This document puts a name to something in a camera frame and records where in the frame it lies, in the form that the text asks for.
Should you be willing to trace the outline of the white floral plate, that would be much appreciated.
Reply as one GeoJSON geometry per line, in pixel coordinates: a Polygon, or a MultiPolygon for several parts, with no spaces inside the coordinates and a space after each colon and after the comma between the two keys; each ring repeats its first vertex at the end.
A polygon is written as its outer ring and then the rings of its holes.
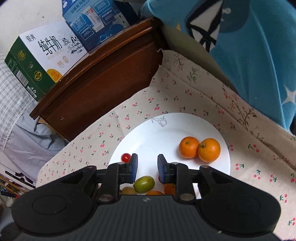
{"type": "Polygon", "coordinates": [[[164,191],[158,172],[158,155],[163,154],[168,163],[182,163],[189,170],[199,171],[204,165],[198,157],[185,159],[179,152],[179,143],[184,137],[195,137],[198,141],[214,138],[221,147],[217,160],[210,167],[229,175],[230,155],[226,142],[218,130],[208,121],[192,114],[170,113],[151,118],[132,130],[119,143],[111,156],[110,164],[118,163],[124,153],[138,155],[136,179],[151,176],[155,180],[154,190],[164,191]]]}

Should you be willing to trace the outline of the cherry print tablecloth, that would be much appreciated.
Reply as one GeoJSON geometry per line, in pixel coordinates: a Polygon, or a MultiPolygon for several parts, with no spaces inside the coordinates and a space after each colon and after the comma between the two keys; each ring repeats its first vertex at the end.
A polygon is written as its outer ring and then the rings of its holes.
{"type": "Polygon", "coordinates": [[[89,165],[99,169],[138,155],[137,176],[157,178],[157,157],[198,169],[180,156],[186,136],[214,138],[221,147],[211,166],[273,195],[281,206],[275,234],[295,239],[295,136],[182,55],[163,51],[149,87],[77,135],[40,170],[37,186],[89,165]]]}

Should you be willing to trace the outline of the blue gray hanging cloth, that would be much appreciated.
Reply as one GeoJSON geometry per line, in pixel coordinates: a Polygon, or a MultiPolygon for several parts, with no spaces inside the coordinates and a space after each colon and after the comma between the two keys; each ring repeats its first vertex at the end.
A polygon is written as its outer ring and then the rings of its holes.
{"type": "Polygon", "coordinates": [[[10,161],[33,182],[40,169],[68,144],[38,118],[30,117],[36,105],[33,101],[20,116],[4,148],[10,161]]]}

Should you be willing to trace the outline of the orange tangerine one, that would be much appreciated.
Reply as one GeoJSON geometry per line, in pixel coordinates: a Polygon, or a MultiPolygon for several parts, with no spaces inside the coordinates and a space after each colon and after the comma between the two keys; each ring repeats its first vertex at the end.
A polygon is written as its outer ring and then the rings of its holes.
{"type": "Polygon", "coordinates": [[[198,155],[200,142],[195,137],[184,137],[179,143],[179,152],[185,159],[194,159],[198,155]]]}

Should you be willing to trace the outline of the red cherry tomato small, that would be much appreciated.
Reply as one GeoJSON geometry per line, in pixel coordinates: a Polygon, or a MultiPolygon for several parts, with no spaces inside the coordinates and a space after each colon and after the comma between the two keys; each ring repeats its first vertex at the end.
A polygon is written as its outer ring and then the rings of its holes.
{"type": "Polygon", "coordinates": [[[129,153],[124,153],[121,156],[121,161],[124,163],[128,163],[130,161],[131,155],[129,153]]]}

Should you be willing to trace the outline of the orange tangerine four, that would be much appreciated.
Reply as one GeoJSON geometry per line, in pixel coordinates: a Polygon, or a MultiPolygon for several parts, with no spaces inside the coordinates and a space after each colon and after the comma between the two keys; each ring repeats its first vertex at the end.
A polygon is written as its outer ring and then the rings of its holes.
{"type": "Polygon", "coordinates": [[[148,191],[145,195],[148,195],[148,196],[163,195],[163,192],[160,192],[160,191],[157,191],[157,190],[151,190],[151,191],[148,191]]]}

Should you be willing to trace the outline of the blue patterned pillow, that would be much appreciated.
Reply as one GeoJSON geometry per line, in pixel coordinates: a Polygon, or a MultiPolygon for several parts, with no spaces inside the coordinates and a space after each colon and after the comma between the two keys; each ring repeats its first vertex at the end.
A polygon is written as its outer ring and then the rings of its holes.
{"type": "Polygon", "coordinates": [[[295,119],[295,1],[145,1],[199,42],[252,107],[289,130],[295,119]]]}

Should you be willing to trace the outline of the green milk carton box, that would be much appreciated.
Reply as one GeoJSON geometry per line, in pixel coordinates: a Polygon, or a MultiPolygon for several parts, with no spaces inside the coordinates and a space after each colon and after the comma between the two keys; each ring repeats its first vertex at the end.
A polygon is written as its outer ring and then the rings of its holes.
{"type": "Polygon", "coordinates": [[[34,100],[40,101],[86,54],[67,23],[57,22],[20,34],[4,62],[34,100]]]}

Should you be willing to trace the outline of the brown wooden cabinet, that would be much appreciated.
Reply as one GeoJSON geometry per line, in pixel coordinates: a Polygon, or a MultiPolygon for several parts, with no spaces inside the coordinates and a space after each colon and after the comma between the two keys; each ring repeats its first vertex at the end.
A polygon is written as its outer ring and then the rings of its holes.
{"type": "Polygon", "coordinates": [[[149,86],[167,46],[162,22],[148,18],[98,46],[75,65],[37,104],[42,118],[72,140],[110,110],[149,86]]]}

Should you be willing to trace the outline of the blue carton box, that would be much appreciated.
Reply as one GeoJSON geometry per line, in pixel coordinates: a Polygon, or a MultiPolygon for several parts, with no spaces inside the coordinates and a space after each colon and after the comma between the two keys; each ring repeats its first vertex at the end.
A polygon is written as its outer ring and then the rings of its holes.
{"type": "Polygon", "coordinates": [[[62,15],[87,51],[130,26],[111,0],[63,0],[62,15]]]}

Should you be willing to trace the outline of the orange tangerine three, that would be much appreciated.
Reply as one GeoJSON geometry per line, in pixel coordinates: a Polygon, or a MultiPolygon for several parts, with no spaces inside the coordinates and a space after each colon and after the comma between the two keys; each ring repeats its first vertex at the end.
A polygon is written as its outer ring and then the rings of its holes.
{"type": "Polygon", "coordinates": [[[172,184],[172,183],[165,184],[165,186],[164,186],[164,194],[165,195],[173,195],[173,196],[175,196],[176,195],[176,186],[175,186],[175,184],[172,184]]]}

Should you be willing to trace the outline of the brown longan one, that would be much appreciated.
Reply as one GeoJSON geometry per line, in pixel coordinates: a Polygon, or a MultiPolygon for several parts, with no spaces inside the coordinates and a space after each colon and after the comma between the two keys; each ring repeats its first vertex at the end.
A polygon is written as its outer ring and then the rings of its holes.
{"type": "Polygon", "coordinates": [[[120,191],[121,195],[137,195],[136,190],[133,187],[126,186],[120,191]]]}

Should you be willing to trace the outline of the orange tangerine two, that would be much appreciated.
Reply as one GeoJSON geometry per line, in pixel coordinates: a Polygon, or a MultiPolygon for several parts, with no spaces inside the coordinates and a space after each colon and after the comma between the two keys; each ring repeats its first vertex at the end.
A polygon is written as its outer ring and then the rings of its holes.
{"type": "Polygon", "coordinates": [[[198,147],[198,157],[206,163],[211,163],[218,159],[221,153],[221,147],[214,138],[204,139],[198,147]]]}

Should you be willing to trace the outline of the checkered white curtain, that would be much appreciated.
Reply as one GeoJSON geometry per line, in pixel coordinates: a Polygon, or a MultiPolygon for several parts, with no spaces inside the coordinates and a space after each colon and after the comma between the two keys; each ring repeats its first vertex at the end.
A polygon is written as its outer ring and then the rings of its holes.
{"type": "Polygon", "coordinates": [[[20,116],[27,110],[33,98],[4,62],[1,54],[1,150],[4,150],[11,132],[20,116]]]}

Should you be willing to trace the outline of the small green plum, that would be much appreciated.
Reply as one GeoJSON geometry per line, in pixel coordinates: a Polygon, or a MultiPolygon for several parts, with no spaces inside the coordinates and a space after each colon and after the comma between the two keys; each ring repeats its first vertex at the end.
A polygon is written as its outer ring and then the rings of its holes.
{"type": "Polygon", "coordinates": [[[155,181],[151,176],[142,176],[133,184],[133,188],[137,193],[147,193],[153,190],[154,186],[155,181]]]}

